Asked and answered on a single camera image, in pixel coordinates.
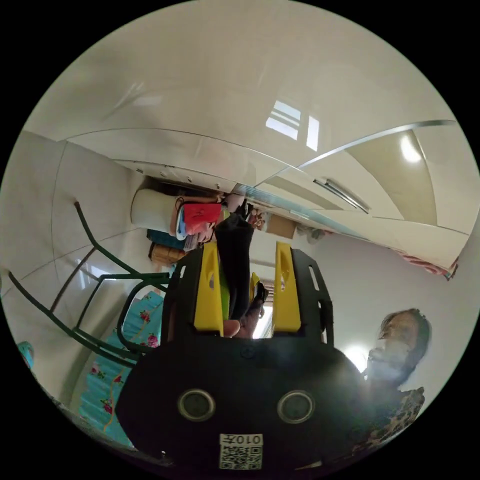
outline green metal chair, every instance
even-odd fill
[[[139,345],[137,343],[133,343],[125,339],[123,335],[123,325],[125,319],[127,317],[127,313],[129,311],[130,305],[135,298],[135,295],[144,287],[152,286],[156,289],[159,289],[163,292],[167,291],[167,287],[170,282],[170,274],[169,273],[140,273],[136,271],[131,266],[127,265],[126,263],[122,262],[119,258],[112,255],[108,250],[103,248],[94,238],[92,232],[85,220],[85,216],[80,208],[80,203],[78,201],[75,202],[75,208],[80,218],[81,224],[90,240],[93,248],[87,253],[87,255],[81,260],[81,262],[75,267],[71,275],[68,277],[62,288],[60,289],[58,295],[56,296],[55,300],[53,301],[50,308],[42,305],[36,298],[34,298],[25,288],[19,283],[19,281],[15,278],[11,271],[8,272],[8,277],[12,281],[13,285],[22,293],[22,295],[35,307],[37,307],[42,313],[44,313],[52,322],[57,325],[57,327],[61,328],[69,337],[75,339],[77,342],[82,344],[84,347],[92,350],[93,352],[109,359],[113,362],[116,362],[120,365],[123,365],[128,368],[132,368],[135,366],[137,361],[140,359],[142,354],[146,354],[150,352],[153,348],[149,346]],[[65,325],[55,314],[54,311],[57,308],[60,299],[62,298],[65,290],[69,286],[70,282],[74,278],[74,276],[78,273],[78,271],[82,268],[82,266],[86,263],[86,261],[90,258],[90,256],[95,252],[98,251],[101,254],[105,255],[109,260],[116,263],[118,266],[122,267],[128,273],[121,273],[121,274],[104,274],[100,275],[99,277],[95,277],[97,280],[97,285],[93,290],[92,294],[88,298],[85,307],[83,308],[80,318],[76,323],[76,326],[73,328],[68,327]],[[127,348],[117,348],[115,346],[109,345],[106,342],[95,338],[94,336],[90,335],[86,331],[82,330],[81,324],[82,320],[87,312],[89,305],[91,304],[95,294],[97,293],[100,285],[104,280],[113,279],[113,280],[140,280],[133,290],[130,292],[123,309],[121,311],[120,317],[118,318],[117,322],[117,335],[120,342]]]

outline white cylinder container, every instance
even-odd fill
[[[136,227],[169,233],[176,200],[175,196],[148,188],[139,190],[131,203],[131,222]]]

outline qr code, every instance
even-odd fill
[[[261,446],[222,445],[220,468],[227,470],[260,470],[262,468]]]
[[[219,467],[225,470],[260,470],[264,439],[261,434],[220,435]]]

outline floral bedsheet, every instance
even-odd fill
[[[131,342],[158,347],[162,327],[163,297],[152,291],[132,303],[123,324],[123,335]],[[114,329],[106,342],[126,349]],[[98,356],[87,375],[78,414],[92,427],[127,447],[132,443],[115,415],[115,405],[131,368]]]

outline white face mask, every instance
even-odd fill
[[[402,375],[410,348],[398,340],[382,339],[368,355],[368,377],[393,381]]]
[[[399,340],[379,339],[376,341],[375,350],[383,360],[392,363],[405,363],[410,353],[410,347]]]

